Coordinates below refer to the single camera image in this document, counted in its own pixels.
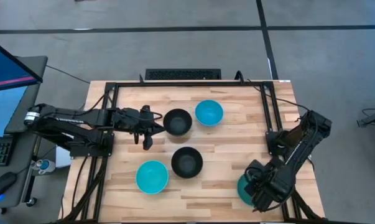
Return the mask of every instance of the butcher block tabletop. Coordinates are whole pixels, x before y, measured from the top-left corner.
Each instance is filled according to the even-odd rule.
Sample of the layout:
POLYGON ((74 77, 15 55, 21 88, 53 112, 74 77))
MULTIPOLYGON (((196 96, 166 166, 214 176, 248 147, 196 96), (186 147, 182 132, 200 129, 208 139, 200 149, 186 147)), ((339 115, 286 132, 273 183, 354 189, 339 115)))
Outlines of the butcher block tabletop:
MULTIPOLYGON (((90 83, 85 109, 91 108, 104 93, 105 81, 90 83)), ((295 102, 289 81, 274 81, 276 97, 295 102)), ((274 122, 271 99, 269 111, 274 122)), ((283 128, 292 129, 298 123, 296 106, 277 102, 283 128)), ((249 163, 257 159, 262 164, 270 160, 264 133, 267 131, 261 94, 251 86, 167 86, 122 87, 117 107, 137 110, 150 105, 151 111, 165 115, 174 108, 188 111, 193 118, 189 132, 180 137, 166 132, 153 136, 154 144, 145 151, 143 138, 134 144, 133 136, 115 132, 113 154, 108 159, 101 201, 99 222, 259 222, 283 221, 280 208, 270 212, 252 212, 236 190, 237 181, 249 163), (223 120, 215 127, 204 127, 194 110, 202 100, 215 100, 224 111, 223 120), (181 147, 197 149, 203 158, 203 168, 194 178, 178 177, 171 168, 172 154, 181 147), (161 161, 168 169, 169 181, 159 194, 142 193, 135 182, 138 167, 145 161, 161 161)), ((71 210, 72 195, 82 157, 72 161, 65 188, 64 213, 71 210)), ((90 159, 82 169, 75 204, 86 189, 90 159)), ((319 216, 324 211, 311 164, 306 162, 297 174, 296 189, 319 216)), ((88 218, 93 217, 90 203, 88 218)), ((293 217, 292 204, 289 213, 293 217)))

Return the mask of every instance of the computer monitor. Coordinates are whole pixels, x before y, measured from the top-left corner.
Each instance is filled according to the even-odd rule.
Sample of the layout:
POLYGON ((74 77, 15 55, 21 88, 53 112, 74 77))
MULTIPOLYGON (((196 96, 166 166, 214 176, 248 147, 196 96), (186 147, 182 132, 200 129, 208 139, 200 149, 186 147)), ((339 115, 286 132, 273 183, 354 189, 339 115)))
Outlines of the computer monitor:
POLYGON ((40 82, 41 77, 0 46, 0 90, 40 82))

